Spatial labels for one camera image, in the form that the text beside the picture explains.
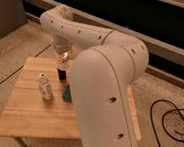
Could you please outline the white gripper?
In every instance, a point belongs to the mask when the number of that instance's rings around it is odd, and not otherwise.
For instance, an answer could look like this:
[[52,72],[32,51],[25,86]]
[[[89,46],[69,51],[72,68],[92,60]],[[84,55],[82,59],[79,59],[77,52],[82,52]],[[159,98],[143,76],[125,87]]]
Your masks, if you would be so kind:
[[70,64],[71,60],[73,60],[74,56],[74,50],[69,46],[65,45],[57,45],[55,44],[53,46],[55,53],[56,53],[56,61],[57,61],[57,68],[63,71],[67,71]]

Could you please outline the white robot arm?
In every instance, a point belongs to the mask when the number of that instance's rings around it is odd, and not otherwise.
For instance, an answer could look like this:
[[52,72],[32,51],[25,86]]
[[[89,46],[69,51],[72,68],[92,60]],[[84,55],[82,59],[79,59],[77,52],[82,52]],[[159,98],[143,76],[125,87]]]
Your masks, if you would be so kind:
[[75,22],[72,10],[58,5],[40,15],[58,53],[73,44],[86,48],[70,69],[70,91],[83,147],[138,147],[127,89],[148,66],[139,38]]

